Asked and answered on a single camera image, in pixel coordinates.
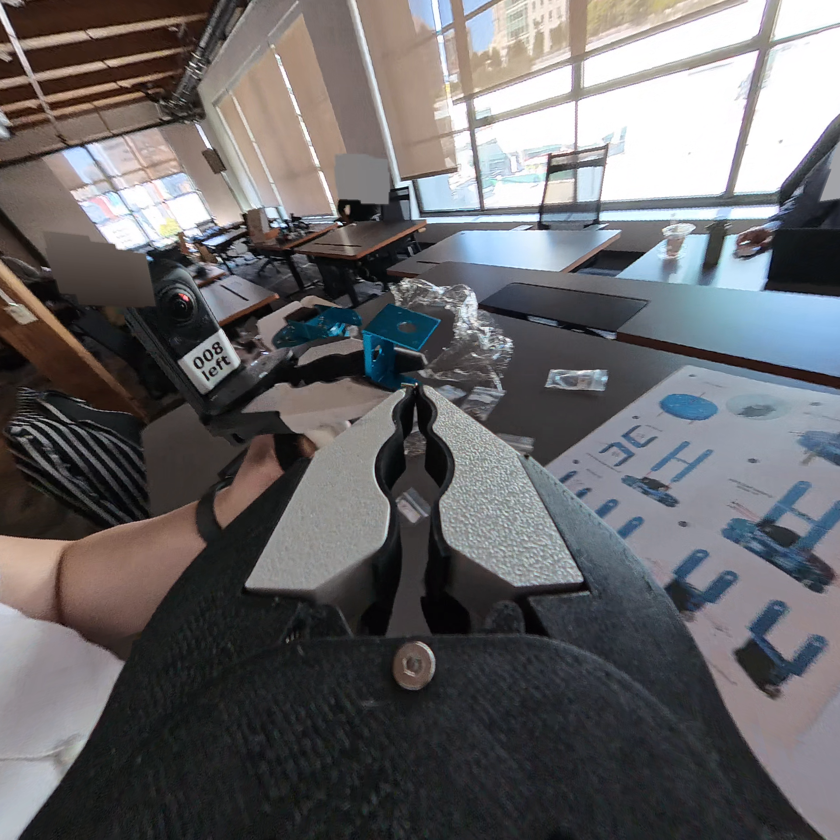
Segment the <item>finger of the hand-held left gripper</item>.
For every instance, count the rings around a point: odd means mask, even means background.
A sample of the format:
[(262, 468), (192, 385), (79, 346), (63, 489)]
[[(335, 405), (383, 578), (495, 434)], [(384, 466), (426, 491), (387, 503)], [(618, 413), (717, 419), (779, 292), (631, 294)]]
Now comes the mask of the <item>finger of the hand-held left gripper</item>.
[(244, 437), (302, 434), (353, 424), (396, 398), (395, 392), (354, 378), (300, 386), (277, 384), (239, 411), (239, 433)]
[(381, 389), (400, 389), (414, 384), (413, 374), (427, 367), (424, 353), (390, 340), (331, 340), (300, 350), (289, 367), (294, 386), (360, 377)]

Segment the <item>small clear bag dark parts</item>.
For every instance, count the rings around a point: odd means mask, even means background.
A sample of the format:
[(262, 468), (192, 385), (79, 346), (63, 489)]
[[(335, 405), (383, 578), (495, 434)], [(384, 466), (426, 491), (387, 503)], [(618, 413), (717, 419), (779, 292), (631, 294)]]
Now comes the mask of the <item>small clear bag dark parts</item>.
[(609, 381), (607, 370), (550, 370), (545, 388), (564, 392), (596, 392), (606, 390)]

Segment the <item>person's left hand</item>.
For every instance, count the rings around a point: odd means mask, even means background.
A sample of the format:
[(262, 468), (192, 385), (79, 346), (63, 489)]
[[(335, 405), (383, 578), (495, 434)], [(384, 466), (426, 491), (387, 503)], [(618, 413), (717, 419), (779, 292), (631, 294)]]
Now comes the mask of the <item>person's left hand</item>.
[(232, 483), (215, 496), (213, 512), (217, 524), (225, 528), (284, 475), (284, 466), (300, 458), (310, 458), (319, 444), (306, 435), (266, 434), (255, 437)]

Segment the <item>black mesh office chair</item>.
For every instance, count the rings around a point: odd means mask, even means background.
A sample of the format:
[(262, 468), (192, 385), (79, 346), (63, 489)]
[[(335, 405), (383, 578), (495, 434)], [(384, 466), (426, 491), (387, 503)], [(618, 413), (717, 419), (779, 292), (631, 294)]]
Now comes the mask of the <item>black mesh office chair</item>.
[(607, 144), (548, 155), (539, 205), (539, 230), (582, 230), (598, 225)]

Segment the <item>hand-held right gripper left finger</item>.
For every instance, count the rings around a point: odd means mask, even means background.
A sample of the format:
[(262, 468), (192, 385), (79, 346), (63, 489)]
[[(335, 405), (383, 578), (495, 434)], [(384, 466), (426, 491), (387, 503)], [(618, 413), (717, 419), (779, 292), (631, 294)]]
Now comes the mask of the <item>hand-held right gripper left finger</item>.
[(406, 468), (414, 410), (414, 389), (402, 388), (311, 458), (248, 593), (332, 606), (357, 634), (386, 632), (403, 556), (392, 491)]

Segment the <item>beige roller window shade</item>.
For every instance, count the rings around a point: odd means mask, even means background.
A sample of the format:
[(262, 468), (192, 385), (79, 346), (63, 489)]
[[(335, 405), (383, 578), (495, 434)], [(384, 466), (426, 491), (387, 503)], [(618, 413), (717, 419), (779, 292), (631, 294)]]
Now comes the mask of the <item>beige roller window shade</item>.
[(335, 214), (335, 157), (345, 146), (301, 13), (268, 35), (213, 106), (259, 206)]
[(401, 179), (456, 173), (433, 3), (358, 1), (356, 6)]

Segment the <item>crumpled clear plastic wrap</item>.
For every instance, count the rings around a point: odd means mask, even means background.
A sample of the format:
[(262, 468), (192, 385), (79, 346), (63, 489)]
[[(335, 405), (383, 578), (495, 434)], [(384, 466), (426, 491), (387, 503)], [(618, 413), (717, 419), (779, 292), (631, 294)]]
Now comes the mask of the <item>crumpled clear plastic wrap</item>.
[(501, 392), (512, 360), (513, 341), (494, 318), (479, 309), (476, 292), (465, 284), (439, 287), (420, 278), (403, 279), (391, 287), (398, 307), (412, 312), (445, 312), (440, 350), (425, 348), (424, 379), (466, 382)]

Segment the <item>black white striped cloth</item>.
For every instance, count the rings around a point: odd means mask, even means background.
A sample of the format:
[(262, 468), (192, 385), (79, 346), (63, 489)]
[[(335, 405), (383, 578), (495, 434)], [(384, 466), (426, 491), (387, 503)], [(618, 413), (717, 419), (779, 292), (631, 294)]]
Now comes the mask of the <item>black white striped cloth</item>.
[(22, 386), (3, 435), (32, 487), (107, 529), (151, 517), (143, 429), (130, 413)]

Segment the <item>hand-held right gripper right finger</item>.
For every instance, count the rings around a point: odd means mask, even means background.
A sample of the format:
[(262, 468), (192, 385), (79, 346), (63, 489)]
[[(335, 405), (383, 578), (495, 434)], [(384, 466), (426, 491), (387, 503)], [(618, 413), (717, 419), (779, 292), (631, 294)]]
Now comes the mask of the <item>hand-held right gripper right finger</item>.
[(418, 429), (438, 490), (421, 598), (432, 633), (467, 634), (500, 602), (585, 591), (526, 457), (424, 385)]

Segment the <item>black wrist band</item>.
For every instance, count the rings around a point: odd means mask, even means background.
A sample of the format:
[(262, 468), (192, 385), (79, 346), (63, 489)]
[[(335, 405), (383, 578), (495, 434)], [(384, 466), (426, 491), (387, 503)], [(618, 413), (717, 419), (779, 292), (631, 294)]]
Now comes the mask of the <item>black wrist band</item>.
[(233, 476), (226, 476), (210, 486), (200, 497), (195, 508), (195, 525), (198, 536), (210, 545), (237, 517), (235, 500), (228, 493), (234, 484)]

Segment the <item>metal ceiling pipes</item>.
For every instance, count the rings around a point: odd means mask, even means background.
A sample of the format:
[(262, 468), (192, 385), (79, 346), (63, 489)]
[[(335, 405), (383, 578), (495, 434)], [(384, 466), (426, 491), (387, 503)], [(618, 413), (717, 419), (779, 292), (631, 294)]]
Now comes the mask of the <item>metal ceiling pipes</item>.
[(203, 119), (204, 109), (197, 89), (248, 5), (249, 1), (215, 3), (200, 38), (192, 48), (181, 79), (174, 90), (157, 103), (159, 114), (165, 122), (194, 122)]

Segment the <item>person's left forearm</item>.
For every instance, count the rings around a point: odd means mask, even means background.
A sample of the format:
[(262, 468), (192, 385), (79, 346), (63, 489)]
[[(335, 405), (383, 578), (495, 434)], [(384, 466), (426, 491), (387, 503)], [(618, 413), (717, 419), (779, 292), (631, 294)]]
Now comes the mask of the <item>person's left forearm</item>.
[(76, 541), (1, 538), (1, 601), (113, 652), (135, 640), (204, 550), (194, 502)]

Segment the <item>blue perforated metal bracket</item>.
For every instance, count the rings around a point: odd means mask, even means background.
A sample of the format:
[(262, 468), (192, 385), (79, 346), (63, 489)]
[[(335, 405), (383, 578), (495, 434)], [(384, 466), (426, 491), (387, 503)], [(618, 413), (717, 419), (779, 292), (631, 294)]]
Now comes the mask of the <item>blue perforated metal bracket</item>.
[(353, 309), (317, 305), (301, 308), (283, 316), (284, 324), (268, 339), (279, 350), (330, 338), (350, 338), (352, 329), (361, 327), (360, 314)]

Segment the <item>dark office desk wooden edge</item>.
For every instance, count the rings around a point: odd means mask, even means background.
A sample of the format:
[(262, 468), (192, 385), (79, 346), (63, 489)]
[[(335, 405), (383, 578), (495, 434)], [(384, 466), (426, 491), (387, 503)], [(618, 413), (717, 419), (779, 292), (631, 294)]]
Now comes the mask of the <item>dark office desk wooden edge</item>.
[(618, 229), (466, 230), (389, 268), (389, 277), (415, 278), (445, 262), (522, 270), (567, 272), (588, 262), (620, 237)]
[(280, 300), (274, 291), (234, 275), (216, 278), (199, 291), (222, 328), (269, 312)]
[(359, 262), (413, 242), (415, 234), (426, 225), (426, 219), (352, 223), (331, 229), (306, 243), (300, 241), (292, 250), (315, 259)]
[(660, 243), (617, 277), (627, 280), (656, 281), (698, 287), (715, 287), (741, 291), (761, 291), (770, 268), (771, 251), (751, 257), (737, 256), (736, 235), (725, 237), (719, 261), (704, 267), (708, 235), (689, 235), (674, 259), (665, 257), (665, 244)]

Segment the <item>blue metal U bracket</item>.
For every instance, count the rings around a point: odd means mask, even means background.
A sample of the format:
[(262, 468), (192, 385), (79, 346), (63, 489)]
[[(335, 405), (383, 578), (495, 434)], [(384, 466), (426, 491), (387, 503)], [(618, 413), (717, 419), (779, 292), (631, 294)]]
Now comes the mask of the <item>blue metal U bracket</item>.
[(424, 347), (440, 320), (390, 304), (362, 332), (364, 375), (375, 385), (395, 392), (414, 385), (414, 373), (427, 367)]

